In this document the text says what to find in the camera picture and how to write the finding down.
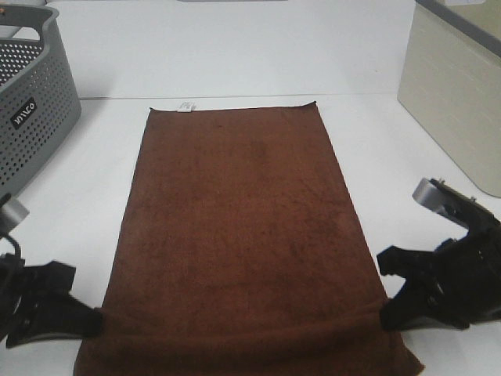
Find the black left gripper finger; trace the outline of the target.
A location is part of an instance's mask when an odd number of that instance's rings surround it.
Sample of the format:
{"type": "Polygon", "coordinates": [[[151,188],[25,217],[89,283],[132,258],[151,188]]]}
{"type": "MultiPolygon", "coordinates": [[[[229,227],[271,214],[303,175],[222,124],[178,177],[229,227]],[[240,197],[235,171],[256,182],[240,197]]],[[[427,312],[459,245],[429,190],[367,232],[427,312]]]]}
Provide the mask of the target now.
{"type": "Polygon", "coordinates": [[[31,291],[68,294],[74,283],[76,268],[51,261],[40,266],[28,266],[23,270],[27,287],[31,291]]]}
{"type": "Polygon", "coordinates": [[[23,339],[94,338],[103,329],[103,315],[71,295],[34,299],[23,320],[23,339]]]}

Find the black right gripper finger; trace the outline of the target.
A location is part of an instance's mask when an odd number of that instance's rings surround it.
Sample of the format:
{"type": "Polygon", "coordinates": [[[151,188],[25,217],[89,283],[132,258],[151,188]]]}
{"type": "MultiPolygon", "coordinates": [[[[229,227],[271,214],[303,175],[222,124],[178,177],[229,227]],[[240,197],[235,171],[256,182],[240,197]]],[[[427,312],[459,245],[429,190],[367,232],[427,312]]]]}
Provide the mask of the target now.
{"type": "Polygon", "coordinates": [[[406,281],[398,294],[384,304],[380,310],[380,324],[385,331],[462,331],[470,327],[443,295],[412,281],[406,281]]]}
{"type": "Polygon", "coordinates": [[[382,276],[396,275],[405,279],[423,279],[431,275],[434,254],[415,251],[394,245],[377,255],[377,265],[382,276]]]}

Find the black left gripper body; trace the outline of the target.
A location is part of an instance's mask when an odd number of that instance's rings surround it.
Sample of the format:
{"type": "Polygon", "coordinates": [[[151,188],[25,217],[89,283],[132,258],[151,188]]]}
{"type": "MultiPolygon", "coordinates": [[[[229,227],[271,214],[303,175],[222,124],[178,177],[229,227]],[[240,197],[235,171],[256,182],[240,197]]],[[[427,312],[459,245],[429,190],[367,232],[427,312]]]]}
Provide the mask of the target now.
{"type": "Polygon", "coordinates": [[[14,254],[1,255],[1,340],[13,348],[32,342],[46,342],[47,333],[34,333],[41,329],[32,324],[31,311],[38,312],[38,302],[31,295],[41,290],[47,279],[51,262],[25,266],[25,260],[14,254]]]}

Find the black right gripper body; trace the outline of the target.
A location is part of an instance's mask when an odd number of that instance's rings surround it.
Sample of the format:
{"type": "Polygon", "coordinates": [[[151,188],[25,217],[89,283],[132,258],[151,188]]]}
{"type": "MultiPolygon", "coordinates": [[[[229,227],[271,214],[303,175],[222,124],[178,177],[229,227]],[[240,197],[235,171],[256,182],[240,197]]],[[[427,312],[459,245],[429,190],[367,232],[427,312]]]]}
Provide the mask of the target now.
{"type": "Polygon", "coordinates": [[[425,328],[467,329],[500,320],[500,221],[468,215],[467,235],[424,253],[425,328]]]}

